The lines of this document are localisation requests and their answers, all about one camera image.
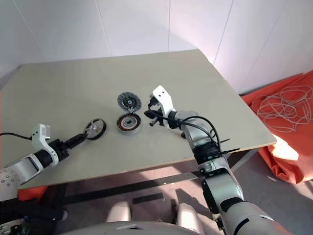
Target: gray floor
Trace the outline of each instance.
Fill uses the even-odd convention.
[[[195,161],[190,161],[160,169],[129,172],[80,181],[68,185],[67,195],[112,188],[194,170],[197,170],[197,165]],[[246,201],[257,204],[295,235],[313,234],[312,181],[298,185],[282,182],[274,177],[258,154],[255,154],[239,167],[234,174],[242,186]],[[206,207],[199,182],[199,180],[183,181],[118,196],[66,205],[65,208],[69,211],[69,217],[66,221],[58,223],[55,234],[102,223],[114,203],[119,201],[132,203],[133,198],[154,193],[162,193],[163,198],[133,205],[134,220],[172,222],[171,199],[175,199],[177,204],[184,202],[195,208],[199,213],[207,235],[223,234],[218,230],[215,222],[211,220],[212,217]]]

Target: beige tabletop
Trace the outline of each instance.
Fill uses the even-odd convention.
[[[149,95],[162,85],[176,110],[211,120],[222,150],[266,146],[275,138],[199,50],[24,65],[1,92],[2,132],[30,136],[37,123],[51,125],[51,140],[81,133],[94,118],[108,128],[102,138],[70,150],[70,156],[22,188],[84,180],[193,158],[179,130],[149,126]],[[117,97],[139,96],[143,126],[133,136],[116,126],[125,112]],[[30,141],[1,137],[1,166],[34,152]]]

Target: orange fabric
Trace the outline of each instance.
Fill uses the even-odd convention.
[[[251,107],[253,100],[261,95],[271,95],[281,91],[283,88],[301,85],[313,87],[313,71],[276,82],[244,95],[242,99]],[[310,105],[313,110],[313,100],[310,101]],[[281,125],[281,119],[277,117],[274,119],[274,122],[277,125]],[[279,142],[284,142],[286,148],[292,148],[292,150],[298,153],[296,159],[289,158],[286,157],[285,149],[279,148],[282,146],[281,144],[263,147],[259,153],[275,176],[292,184],[313,179],[313,121],[306,125],[298,125],[295,132],[281,133],[271,128],[269,130],[281,138]]]
[[[36,197],[38,200],[41,199],[43,194],[45,193],[45,190],[47,189],[47,186],[44,187],[38,187],[38,188],[26,188],[26,189],[20,189],[19,190],[19,199],[22,201],[30,200],[34,197]]]

